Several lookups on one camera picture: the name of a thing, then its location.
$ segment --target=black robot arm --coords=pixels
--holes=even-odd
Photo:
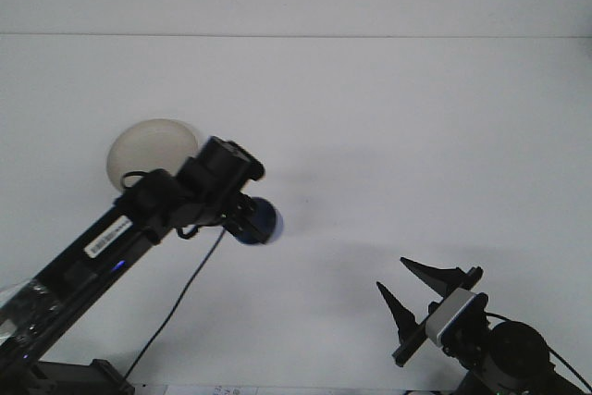
[[[0,307],[0,389],[22,381],[45,352],[171,230],[188,239],[199,227],[223,226],[239,241],[267,242],[278,215],[266,200],[241,192],[248,180],[258,180],[264,173],[263,165],[238,144],[212,137],[177,176],[162,169],[145,174]],[[183,231],[188,226],[189,232]],[[83,393],[94,394],[90,388]]]
[[[402,258],[416,276],[443,300],[429,305],[428,317],[417,324],[414,316],[382,284],[377,283],[399,328],[401,346],[393,353],[404,366],[426,339],[468,370],[454,395],[583,395],[558,375],[550,348],[530,326],[506,320],[489,328],[487,295],[471,288],[483,270],[437,269]]]

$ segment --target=label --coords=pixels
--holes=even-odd
[[[126,217],[119,217],[113,224],[97,236],[93,242],[84,248],[84,252],[92,259],[96,258],[101,252],[110,246],[124,231],[130,228],[133,223]]]

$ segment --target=blue led light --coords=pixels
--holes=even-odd
[[[125,261],[119,261],[117,264],[115,264],[115,267],[113,267],[111,269],[112,272],[116,272],[118,271],[124,264],[126,264]]]

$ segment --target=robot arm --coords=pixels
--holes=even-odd
[[[152,246],[223,226],[239,241],[265,243],[278,222],[266,200],[241,193],[263,165],[213,137],[173,177],[146,174],[35,278],[0,307],[0,387],[20,378]],[[189,233],[183,232],[193,226]]]
[[[399,328],[401,346],[393,353],[404,366],[426,339],[456,358],[468,370],[454,395],[584,395],[554,371],[549,346],[530,326],[504,321],[489,328],[487,295],[471,288],[482,277],[480,267],[437,269],[402,258],[416,276],[443,300],[429,305],[421,323],[382,284],[377,283]]]

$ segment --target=wire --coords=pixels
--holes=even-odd
[[[119,178],[119,185],[121,185],[122,189],[129,190],[131,188],[131,186],[126,184],[127,178],[134,178],[137,176],[139,176],[140,178],[143,178],[147,174],[148,173],[146,173],[145,171],[139,171],[139,170],[129,171],[128,173],[123,175],[121,178]]]
[[[487,312],[485,313],[485,315],[486,315],[486,316],[490,316],[490,317],[492,317],[492,318],[498,318],[498,319],[501,319],[502,321],[511,321],[511,319],[510,319],[510,318],[506,318],[505,316],[502,316],[502,315],[497,315],[497,314],[492,314],[492,313],[487,313]],[[588,384],[588,382],[587,382],[587,381],[584,379],[584,377],[583,377],[583,376],[581,376],[580,374],[578,374],[578,373],[577,373],[577,371],[576,371],[576,370],[575,370],[575,369],[574,369],[574,368],[573,368],[573,367],[572,367],[572,366],[571,366],[571,365],[570,365],[570,364],[569,364],[567,361],[565,361],[565,359],[563,359],[563,358],[561,357],[561,355],[559,355],[559,354],[558,354],[558,353],[556,353],[556,352],[555,352],[553,349],[551,349],[551,348],[550,348],[550,346],[547,346],[547,347],[549,348],[549,352],[550,352],[552,355],[554,355],[554,356],[555,356],[555,358],[557,358],[559,361],[561,361],[561,363],[562,363],[562,364],[563,364],[565,367],[567,367],[567,368],[570,370],[570,372],[572,372],[572,373],[573,373],[575,376],[577,376],[577,378],[578,378],[578,379],[579,379],[579,380],[582,382],[582,384],[583,384],[584,386],[586,386],[586,388],[587,388],[588,390],[590,390],[590,392],[592,392],[592,386],[590,386],[590,385]]]
[[[210,256],[212,256],[212,253],[214,253],[214,250],[216,249],[216,247],[218,246],[218,244],[222,241],[222,238],[224,237],[224,234],[225,233],[226,233],[226,229],[225,228],[222,228],[222,231],[218,235],[218,238],[217,238],[216,242],[214,242],[214,245],[212,246],[212,248],[210,249],[210,251],[203,258],[202,262],[198,265],[197,269],[193,272],[193,275],[191,275],[191,277],[187,281],[187,284],[185,284],[185,287],[181,291],[181,294],[177,298],[177,301],[175,302],[175,305],[173,305],[173,308],[171,309],[170,313],[166,317],[166,319],[163,322],[163,324],[161,324],[161,326],[156,330],[156,332],[148,340],[148,342],[146,343],[146,345],[143,347],[142,351],[138,354],[138,356],[136,357],[136,359],[134,360],[134,362],[132,363],[132,365],[129,367],[128,372],[126,372],[126,375],[123,376],[123,380],[124,381],[126,381],[128,379],[128,376],[130,376],[131,372],[136,367],[136,365],[141,360],[141,358],[144,356],[144,354],[146,353],[146,351],[148,350],[148,348],[150,347],[150,345],[154,342],[154,340],[156,339],[156,337],[158,337],[158,335],[160,334],[160,332],[163,331],[163,329],[165,328],[165,326],[168,324],[168,321],[170,321],[170,318],[173,317],[173,314],[175,313],[175,311],[179,307],[179,304],[181,303],[181,300],[185,296],[185,293],[187,293],[187,290],[189,289],[189,287],[192,284],[193,280],[195,279],[195,277],[197,277],[197,275],[200,273],[200,271],[202,270],[202,268],[204,268],[205,263],[207,263],[207,260],[210,259]]]

